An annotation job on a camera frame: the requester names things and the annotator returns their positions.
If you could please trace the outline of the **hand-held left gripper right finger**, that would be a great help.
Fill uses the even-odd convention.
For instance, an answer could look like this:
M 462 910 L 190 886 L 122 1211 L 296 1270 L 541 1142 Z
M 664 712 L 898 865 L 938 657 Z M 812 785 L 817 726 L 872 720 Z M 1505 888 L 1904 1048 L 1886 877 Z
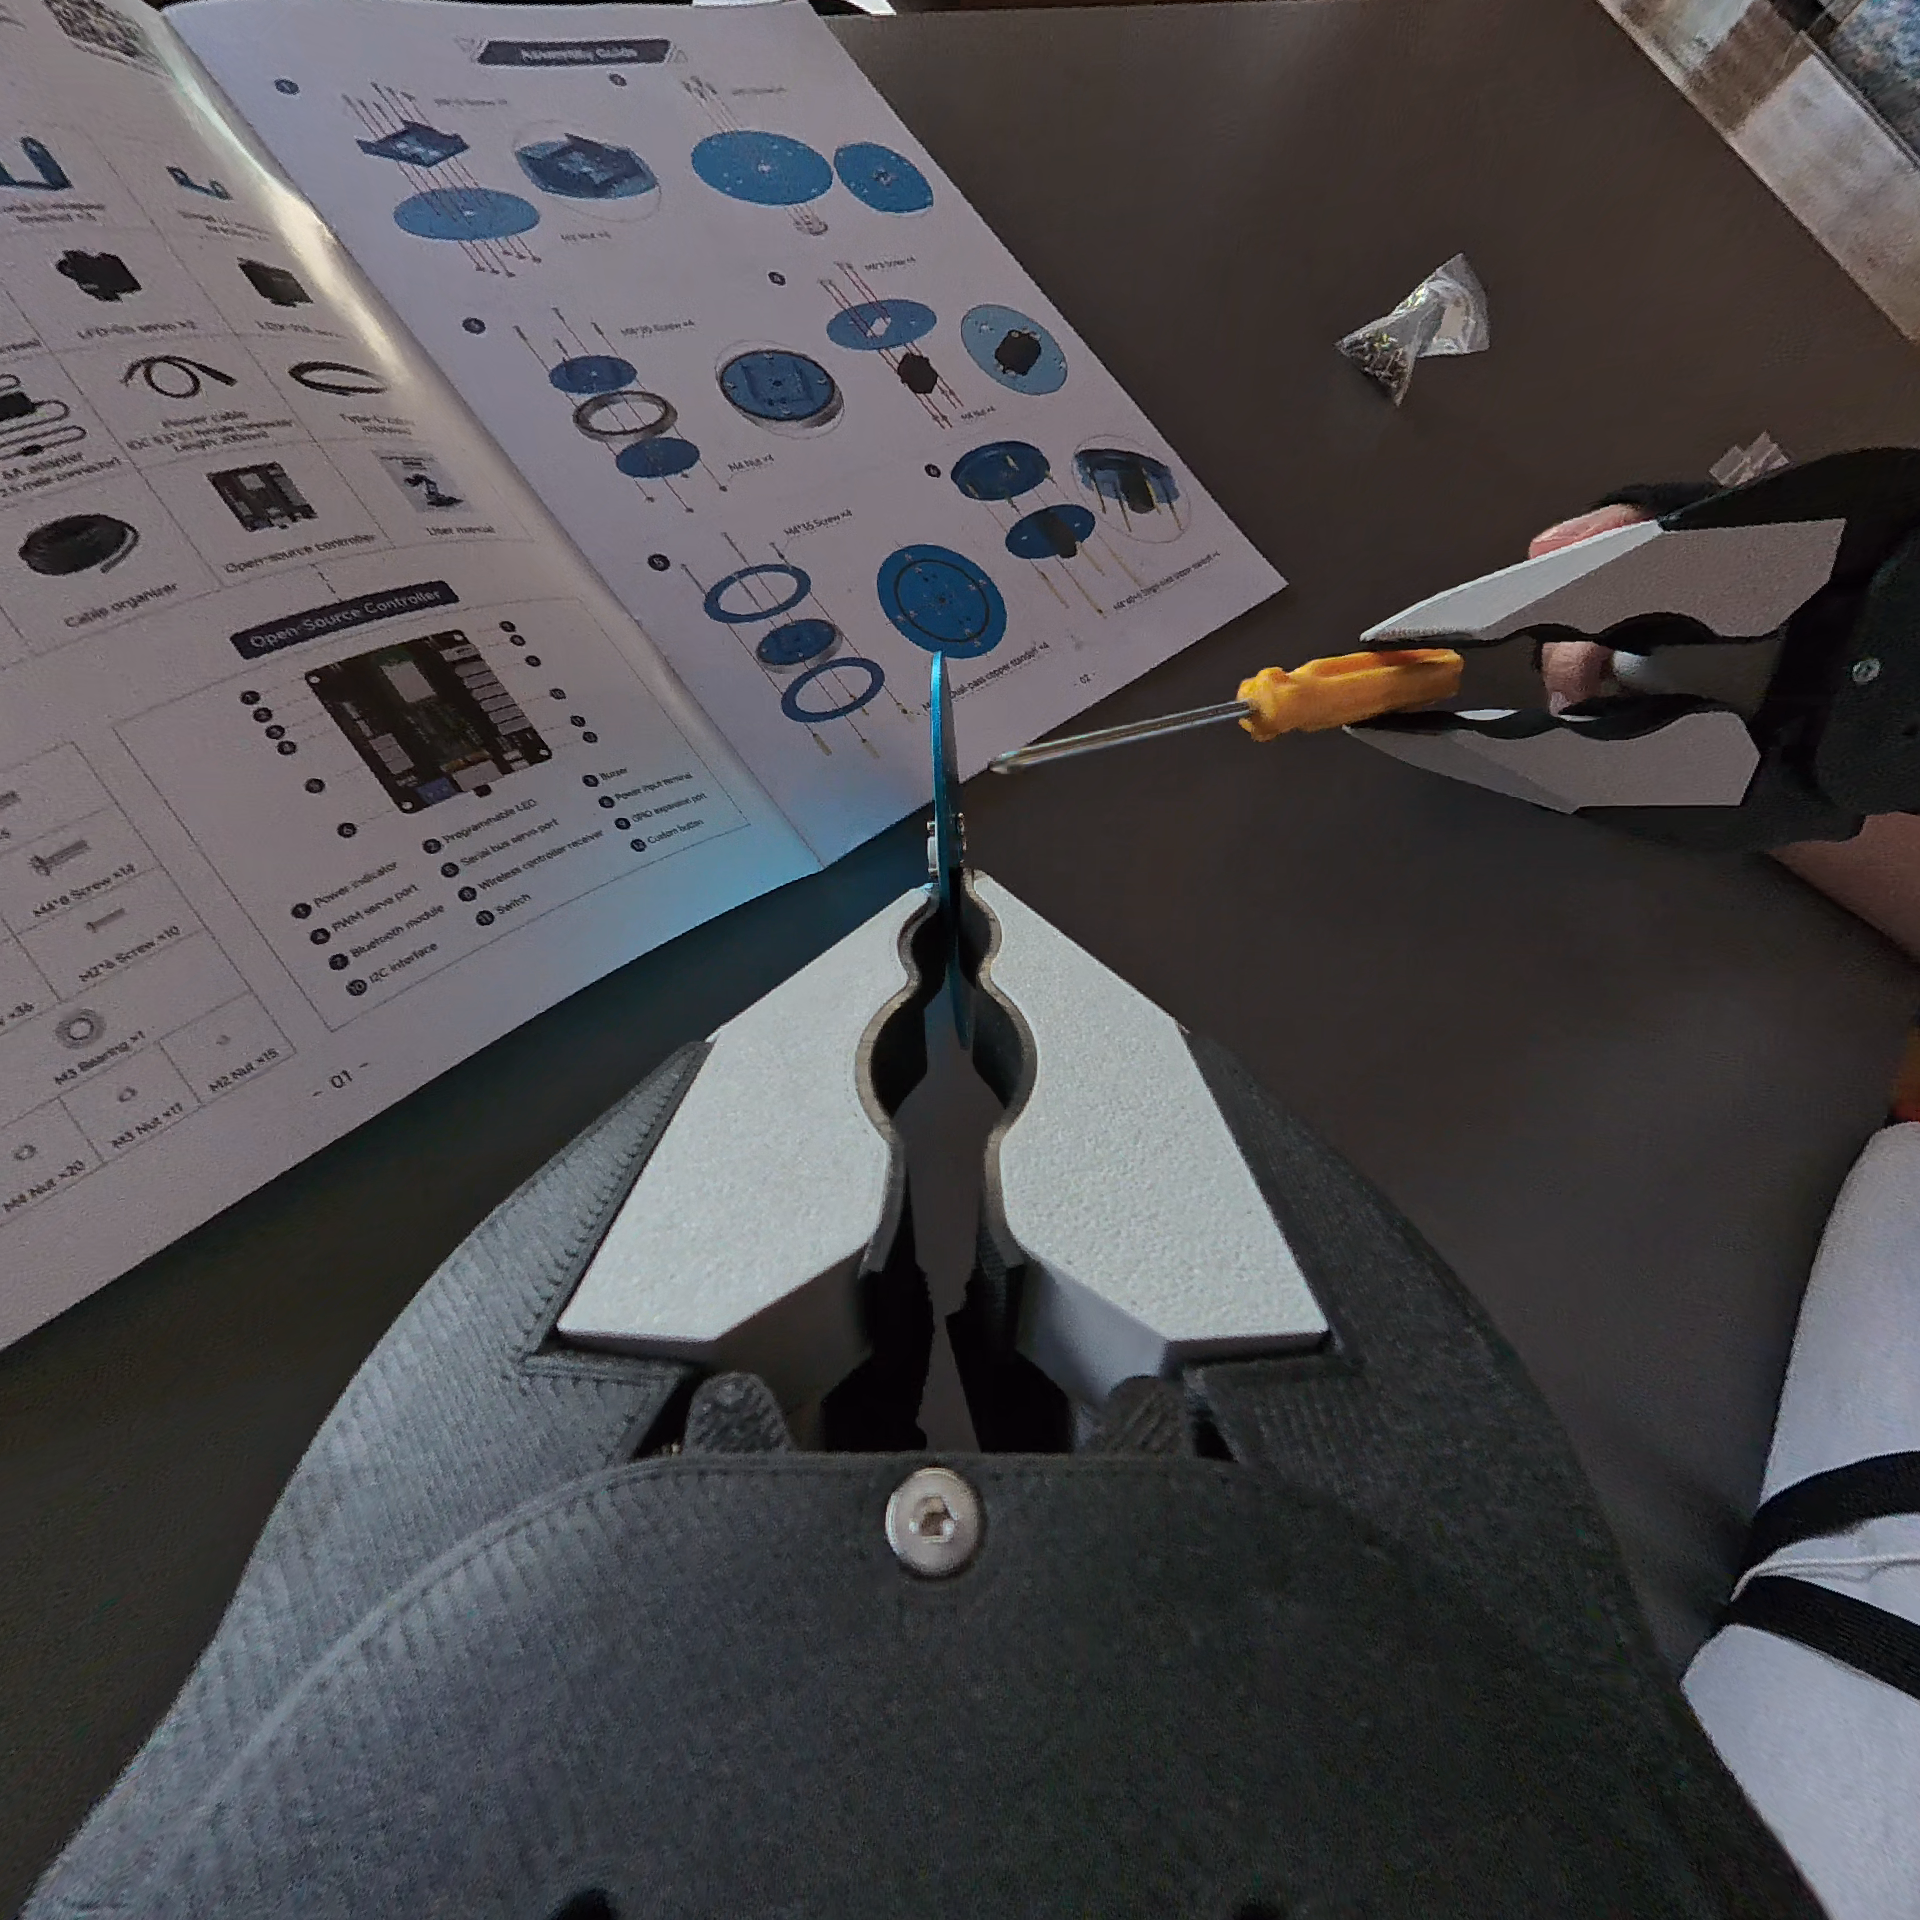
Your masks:
M 985 875 L 970 877 L 970 1062 L 1001 1103 L 970 1272 L 988 1452 L 1065 1452 L 1133 1379 L 1328 1342 L 1190 1036 Z

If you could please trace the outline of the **blue round metal plate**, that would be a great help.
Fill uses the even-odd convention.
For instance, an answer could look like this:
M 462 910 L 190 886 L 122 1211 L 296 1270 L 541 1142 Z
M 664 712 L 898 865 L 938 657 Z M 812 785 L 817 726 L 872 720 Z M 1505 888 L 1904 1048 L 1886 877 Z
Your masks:
M 928 684 L 928 751 L 930 751 L 930 829 L 928 871 L 944 933 L 944 983 L 952 1030 L 960 1048 L 974 1043 L 974 990 L 966 973 L 961 926 L 961 877 L 966 865 L 964 820 L 958 806 L 958 755 L 952 735 L 949 654 L 930 655 Z

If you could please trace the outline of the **open assembly manual booklet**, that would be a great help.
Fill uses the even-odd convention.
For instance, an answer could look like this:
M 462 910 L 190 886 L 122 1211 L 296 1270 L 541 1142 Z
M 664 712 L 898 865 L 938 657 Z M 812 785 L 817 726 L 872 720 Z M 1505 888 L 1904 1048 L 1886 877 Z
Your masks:
M 1278 572 L 806 5 L 4 5 L 4 1344 Z

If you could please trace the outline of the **person's right hand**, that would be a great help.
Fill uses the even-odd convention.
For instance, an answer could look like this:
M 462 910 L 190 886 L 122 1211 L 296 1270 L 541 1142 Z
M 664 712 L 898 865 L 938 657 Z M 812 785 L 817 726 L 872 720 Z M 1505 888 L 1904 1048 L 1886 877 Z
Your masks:
M 1620 486 L 1601 502 L 1543 527 L 1527 543 L 1527 558 L 1544 558 L 1616 527 L 1658 519 L 1714 494 L 1714 481 Z M 1596 700 L 1614 684 L 1614 649 L 1596 638 L 1538 640 L 1533 663 L 1552 712 Z

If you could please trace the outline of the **yellow-handled screwdriver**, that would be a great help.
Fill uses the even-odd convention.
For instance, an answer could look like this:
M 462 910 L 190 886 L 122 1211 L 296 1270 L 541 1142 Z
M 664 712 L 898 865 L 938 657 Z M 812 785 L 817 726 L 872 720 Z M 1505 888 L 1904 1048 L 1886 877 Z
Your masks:
M 989 769 L 1009 775 L 1045 760 L 1223 725 L 1236 725 L 1253 741 L 1346 728 L 1456 695 L 1462 665 L 1462 655 L 1446 647 L 1348 654 L 1298 667 L 1269 665 L 1241 681 L 1233 700 L 1225 703 L 1037 741 L 998 755 Z

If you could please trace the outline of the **person's right forearm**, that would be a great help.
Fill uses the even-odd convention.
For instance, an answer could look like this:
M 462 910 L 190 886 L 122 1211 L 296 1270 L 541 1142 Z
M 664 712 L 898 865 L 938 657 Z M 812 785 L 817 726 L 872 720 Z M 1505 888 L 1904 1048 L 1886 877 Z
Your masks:
M 1918 959 L 1918 833 L 1918 815 L 1895 812 L 1866 817 L 1850 839 L 1794 844 L 1772 856 Z

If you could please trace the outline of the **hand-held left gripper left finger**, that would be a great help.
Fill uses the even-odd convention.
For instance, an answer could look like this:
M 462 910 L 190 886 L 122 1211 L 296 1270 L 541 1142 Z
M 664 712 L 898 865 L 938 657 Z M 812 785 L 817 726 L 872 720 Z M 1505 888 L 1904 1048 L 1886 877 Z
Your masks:
M 557 1321 L 754 1374 L 832 1449 L 922 1447 L 922 1277 L 896 1115 L 922 1076 L 922 892 L 722 1024 Z

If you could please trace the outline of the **clear bag of screws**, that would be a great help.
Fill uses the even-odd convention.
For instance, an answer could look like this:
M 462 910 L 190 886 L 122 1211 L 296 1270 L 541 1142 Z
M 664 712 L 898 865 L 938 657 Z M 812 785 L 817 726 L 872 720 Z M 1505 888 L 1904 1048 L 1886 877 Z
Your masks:
M 1492 343 L 1489 307 L 1465 254 L 1430 270 L 1394 308 L 1346 334 L 1335 349 L 1394 406 L 1428 357 L 1465 357 Z

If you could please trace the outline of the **person's white shirt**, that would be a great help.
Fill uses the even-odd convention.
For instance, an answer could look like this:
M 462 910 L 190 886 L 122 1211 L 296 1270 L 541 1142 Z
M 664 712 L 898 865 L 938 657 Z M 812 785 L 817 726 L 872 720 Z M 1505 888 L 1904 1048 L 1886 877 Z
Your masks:
M 1918 1915 L 1918 1129 L 1848 1175 L 1740 1581 L 1684 1692 L 1830 1915 Z

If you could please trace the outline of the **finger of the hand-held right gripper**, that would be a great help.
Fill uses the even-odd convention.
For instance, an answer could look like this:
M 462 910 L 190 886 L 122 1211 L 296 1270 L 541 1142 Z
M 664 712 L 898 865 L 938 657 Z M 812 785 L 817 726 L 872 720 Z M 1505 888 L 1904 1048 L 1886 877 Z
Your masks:
M 1719 703 L 1394 710 L 1348 726 L 1348 735 L 1426 773 L 1561 813 L 1736 806 L 1760 768 L 1745 723 Z
M 1706 531 L 1639 521 L 1437 591 L 1364 631 L 1359 644 L 1489 644 L 1544 625 L 1598 638 L 1646 615 L 1754 638 L 1826 585 L 1842 531 L 1842 519 Z

